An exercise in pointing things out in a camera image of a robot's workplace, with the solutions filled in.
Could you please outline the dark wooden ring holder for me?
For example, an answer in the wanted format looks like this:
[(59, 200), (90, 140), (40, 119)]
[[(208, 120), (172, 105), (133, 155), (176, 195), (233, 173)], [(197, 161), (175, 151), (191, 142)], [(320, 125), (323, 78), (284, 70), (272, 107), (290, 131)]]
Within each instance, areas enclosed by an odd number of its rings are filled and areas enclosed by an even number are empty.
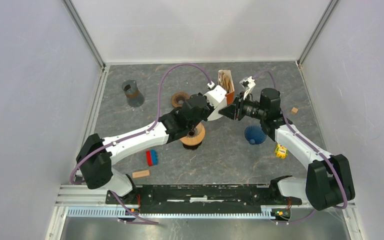
[(190, 98), (186, 92), (177, 92), (171, 97), (171, 105), (174, 108), (182, 107), (184, 102)]

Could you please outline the light wooden ring holder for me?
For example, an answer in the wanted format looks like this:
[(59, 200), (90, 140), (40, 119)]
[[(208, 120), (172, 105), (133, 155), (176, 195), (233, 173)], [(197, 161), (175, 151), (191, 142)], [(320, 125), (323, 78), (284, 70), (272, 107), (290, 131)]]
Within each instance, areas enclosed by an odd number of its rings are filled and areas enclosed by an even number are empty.
[(202, 123), (199, 123), (193, 130), (190, 130), (185, 137), (182, 137), (180, 141), (182, 144), (196, 145), (204, 140), (205, 135), (205, 127)]

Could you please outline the grey glass carafe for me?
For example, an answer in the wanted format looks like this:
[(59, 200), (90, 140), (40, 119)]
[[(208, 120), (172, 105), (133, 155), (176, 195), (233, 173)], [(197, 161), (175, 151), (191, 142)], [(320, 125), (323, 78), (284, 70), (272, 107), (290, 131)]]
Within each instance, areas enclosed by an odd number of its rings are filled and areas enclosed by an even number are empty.
[(126, 96), (127, 104), (133, 108), (140, 107), (145, 102), (143, 94), (137, 86), (137, 81), (130, 79), (122, 84), (122, 90)]

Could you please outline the white paper coffee filter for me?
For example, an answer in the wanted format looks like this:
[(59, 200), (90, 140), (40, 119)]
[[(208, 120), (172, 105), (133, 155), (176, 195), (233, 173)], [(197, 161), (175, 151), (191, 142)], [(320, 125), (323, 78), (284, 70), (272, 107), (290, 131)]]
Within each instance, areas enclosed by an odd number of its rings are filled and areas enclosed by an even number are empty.
[(219, 104), (214, 108), (214, 110), (210, 113), (210, 115), (207, 117), (207, 121), (215, 121), (223, 117), (222, 114), (219, 113), (220, 110), (224, 109), (227, 105), (221, 105)]

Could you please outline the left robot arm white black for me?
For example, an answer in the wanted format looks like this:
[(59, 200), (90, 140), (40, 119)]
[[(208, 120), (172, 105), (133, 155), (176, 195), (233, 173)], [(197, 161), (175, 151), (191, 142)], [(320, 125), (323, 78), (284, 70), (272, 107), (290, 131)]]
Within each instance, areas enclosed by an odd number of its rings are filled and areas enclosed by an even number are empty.
[(142, 150), (187, 137), (202, 121), (212, 121), (217, 108), (225, 105), (224, 97), (193, 94), (181, 107), (162, 115), (150, 126), (113, 137), (89, 135), (76, 157), (76, 168), (82, 173), (83, 183), (91, 190), (105, 187), (125, 204), (133, 203), (137, 198), (133, 181), (126, 174), (116, 172), (113, 165)]

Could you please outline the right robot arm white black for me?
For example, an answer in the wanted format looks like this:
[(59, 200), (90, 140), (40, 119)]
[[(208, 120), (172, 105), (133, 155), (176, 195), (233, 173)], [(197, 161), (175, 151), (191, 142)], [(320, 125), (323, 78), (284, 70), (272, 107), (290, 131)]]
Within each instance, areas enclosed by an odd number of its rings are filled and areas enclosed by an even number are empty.
[(348, 159), (342, 154), (331, 154), (305, 137), (283, 113), (278, 90), (264, 88), (259, 101), (241, 94), (218, 112), (232, 120), (259, 120), (262, 131), (306, 168), (306, 178), (287, 175), (270, 182), (268, 196), (273, 203), (282, 204), (293, 197), (321, 211), (330, 207), (345, 209), (355, 198)]

